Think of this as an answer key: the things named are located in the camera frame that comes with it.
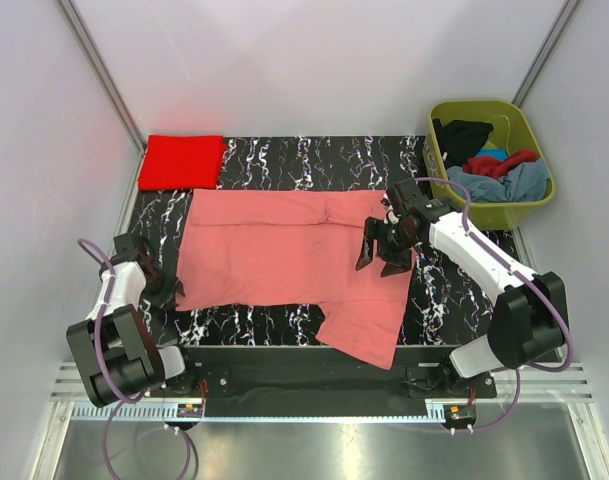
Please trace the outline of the pink t shirt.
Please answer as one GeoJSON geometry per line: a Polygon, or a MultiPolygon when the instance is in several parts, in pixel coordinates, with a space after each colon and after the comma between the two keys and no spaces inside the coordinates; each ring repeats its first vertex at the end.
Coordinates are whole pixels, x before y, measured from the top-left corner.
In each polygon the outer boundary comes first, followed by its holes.
{"type": "Polygon", "coordinates": [[[316,338],[383,370],[393,365],[410,273],[356,270],[364,222],[384,213],[377,190],[197,190],[179,249],[180,311],[229,304],[313,304],[316,338]]]}

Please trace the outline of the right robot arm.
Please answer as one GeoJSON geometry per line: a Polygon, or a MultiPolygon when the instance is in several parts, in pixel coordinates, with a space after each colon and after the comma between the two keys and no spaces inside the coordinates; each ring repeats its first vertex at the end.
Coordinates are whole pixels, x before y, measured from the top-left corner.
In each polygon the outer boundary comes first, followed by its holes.
{"type": "Polygon", "coordinates": [[[493,301],[494,310],[484,336],[452,350],[424,377],[409,380],[410,390],[464,396],[485,374],[525,365],[544,370],[540,357],[558,348],[571,351],[563,280],[553,272],[535,272],[486,238],[469,218],[470,199],[464,206],[431,199],[419,184],[407,179],[386,190],[386,215],[366,219],[355,268],[380,259],[382,277],[406,273],[412,248],[425,242],[462,268],[493,301]]]}

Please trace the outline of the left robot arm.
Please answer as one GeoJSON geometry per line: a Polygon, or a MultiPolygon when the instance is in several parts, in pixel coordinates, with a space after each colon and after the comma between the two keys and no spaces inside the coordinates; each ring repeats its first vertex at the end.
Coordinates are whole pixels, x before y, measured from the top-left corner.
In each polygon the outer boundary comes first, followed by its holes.
{"type": "Polygon", "coordinates": [[[142,300],[161,311],[174,309],[184,294],[181,281],[155,266],[141,236],[116,236],[111,257],[87,239],[78,245],[98,263],[101,281],[92,310],[66,331],[90,402],[99,408],[135,403],[166,385],[177,395],[192,394],[200,372],[180,346],[157,346],[139,312],[142,300]]]}

